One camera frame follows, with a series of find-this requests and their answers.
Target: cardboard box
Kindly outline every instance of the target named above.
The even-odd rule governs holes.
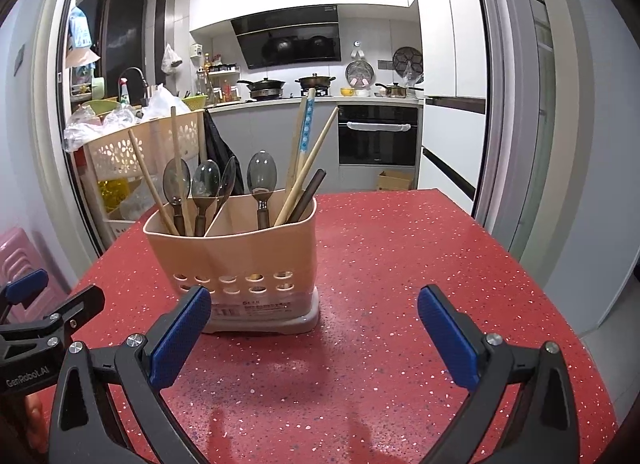
[[[378,176],[379,190],[411,189],[414,175],[404,171],[385,170]]]

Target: utensil holder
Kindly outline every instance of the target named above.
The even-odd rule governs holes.
[[[271,224],[284,193],[276,191],[268,201]],[[195,216],[193,200],[188,205]],[[301,333],[319,317],[316,209],[314,199],[299,222],[258,231],[257,201],[241,195],[229,198],[204,237],[168,234],[158,212],[143,230],[178,296],[192,285],[209,289],[211,318],[204,332]],[[207,223],[214,211],[207,210]]]

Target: red speckled countertop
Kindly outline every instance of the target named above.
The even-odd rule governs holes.
[[[417,463],[465,398],[450,380],[415,300],[430,282],[486,332],[538,347],[557,341],[573,378],[582,463],[613,436],[609,397],[588,353],[524,270],[435,190],[318,198],[321,321],[297,336],[203,335],[162,395],[210,462]],[[84,276],[103,313],[75,339],[119,344],[175,304],[140,224]],[[477,458],[494,448],[508,390]],[[136,446],[152,454],[124,396],[114,396]]]

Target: blue gripper pad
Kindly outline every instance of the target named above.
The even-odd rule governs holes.
[[[154,390],[160,391],[174,384],[210,314],[211,296],[205,287],[201,287],[168,327],[150,356],[149,383]]]
[[[7,284],[4,297],[11,305],[18,305],[29,300],[33,295],[39,295],[49,285],[49,275],[44,269],[36,269],[20,280]]]
[[[429,287],[418,295],[418,315],[453,382],[469,392],[475,390],[480,381],[478,355]]]

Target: ventilation hole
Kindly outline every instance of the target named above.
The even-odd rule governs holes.
[[[69,377],[66,380],[65,397],[62,399],[61,417],[60,429],[62,431],[79,428],[89,422],[84,399],[82,399],[80,375],[75,369],[69,372]]]

